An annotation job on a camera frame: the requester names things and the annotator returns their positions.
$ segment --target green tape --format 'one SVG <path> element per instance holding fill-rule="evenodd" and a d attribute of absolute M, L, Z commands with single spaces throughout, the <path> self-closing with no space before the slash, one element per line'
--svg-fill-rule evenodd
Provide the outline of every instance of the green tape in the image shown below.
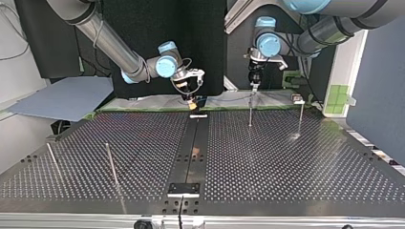
<path fill-rule="evenodd" d="M 344 113 L 349 98 L 348 92 L 349 86 L 347 85 L 330 85 L 330 94 L 328 95 L 325 113 L 334 115 Z"/>

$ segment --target metal bracket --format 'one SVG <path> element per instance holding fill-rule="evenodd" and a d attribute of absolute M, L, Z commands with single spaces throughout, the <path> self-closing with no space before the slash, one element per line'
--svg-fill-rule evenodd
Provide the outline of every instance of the metal bracket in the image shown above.
<path fill-rule="evenodd" d="M 171 183 L 167 196 L 169 198 L 199 198 L 199 183 Z"/>
<path fill-rule="evenodd" d="M 192 229 L 205 229 L 205 221 L 203 218 L 194 218 Z"/>
<path fill-rule="evenodd" d="M 277 63 L 279 65 L 280 71 L 285 70 L 288 68 L 287 62 L 283 59 L 281 55 L 276 55 L 270 58 L 263 56 L 259 50 L 255 48 L 250 48 L 247 51 L 247 54 L 244 55 L 244 58 L 251 59 L 257 62 L 269 62 L 269 63 Z"/>
<path fill-rule="evenodd" d="M 265 5 L 275 5 L 281 8 L 298 25 L 301 14 L 288 10 L 280 0 L 238 0 L 225 17 L 225 32 L 231 34 L 254 11 Z"/>

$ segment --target robotic arm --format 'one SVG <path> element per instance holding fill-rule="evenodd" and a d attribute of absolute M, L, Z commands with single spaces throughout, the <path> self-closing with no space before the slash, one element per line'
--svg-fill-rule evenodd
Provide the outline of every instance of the robotic arm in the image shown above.
<path fill-rule="evenodd" d="M 358 31 L 373 30 L 405 14 L 403 0 L 283 0 L 289 10 L 302 14 L 325 14 L 302 34 L 275 32 L 276 20 L 260 17 L 253 33 L 249 80 L 257 90 L 267 62 L 287 67 L 281 55 L 316 57 L 324 48 L 346 42 Z"/>
<path fill-rule="evenodd" d="M 190 110 L 197 108 L 194 93 L 203 84 L 204 71 L 189 70 L 172 41 L 158 47 L 160 56 L 144 60 L 132 51 L 96 12 L 95 0 L 48 0 L 53 10 L 67 23 L 76 26 L 120 68 L 128 84 L 149 82 L 152 78 L 170 78 L 173 86 L 187 101 Z M 196 77 L 198 88 L 190 89 L 189 78 Z"/>

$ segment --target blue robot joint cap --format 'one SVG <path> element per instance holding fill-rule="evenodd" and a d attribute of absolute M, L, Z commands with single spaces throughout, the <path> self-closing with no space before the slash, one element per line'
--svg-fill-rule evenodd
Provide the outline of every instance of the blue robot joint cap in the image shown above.
<path fill-rule="evenodd" d="M 175 50 L 177 48 L 176 43 L 173 41 L 167 41 L 158 46 L 159 53 L 162 54 L 167 51 Z"/>
<path fill-rule="evenodd" d="M 121 76 L 124 79 L 125 83 L 127 84 L 135 84 L 137 82 L 135 82 L 134 80 L 132 80 L 128 74 L 126 74 L 124 71 L 121 71 Z"/>
<path fill-rule="evenodd" d="M 256 25 L 255 27 L 267 27 L 267 28 L 276 28 L 276 19 L 269 17 L 269 16 L 263 16 L 259 17 L 256 20 Z"/>
<path fill-rule="evenodd" d="M 257 39 L 256 48 L 267 58 L 276 56 L 281 50 L 280 38 L 272 33 L 265 33 Z"/>
<path fill-rule="evenodd" d="M 283 1 L 289 10 L 297 11 L 303 14 L 314 14 L 326 8 L 331 0 L 283 0 Z"/>
<path fill-rule="evenodd" d="M 177 60 L 170 55 L 164 55 L 156 63 L 156 72 L 163 78 L 172 77 L 178 68 Z"/>

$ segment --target metal table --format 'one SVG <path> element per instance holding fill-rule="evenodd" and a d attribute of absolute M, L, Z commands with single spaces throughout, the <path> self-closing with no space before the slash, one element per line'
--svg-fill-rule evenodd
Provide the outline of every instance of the metal table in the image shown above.
<path fill-rule="evenodd" d="M 175 227 L 206 216 L 267 226 L 278 217 L 399 218 L 405 226 L 405 177 L 336 123 L 312 111 L 301 123 L 299 110 L 254 114 L 252 127 L 248 111 L 98 114 L 52 144 L 57 163 L 44 147 L 0 176 L 0 222 L 34 213 L 147 216 Z M 172 183 L 198 183 L 200 196 L 169 198 Z"/>

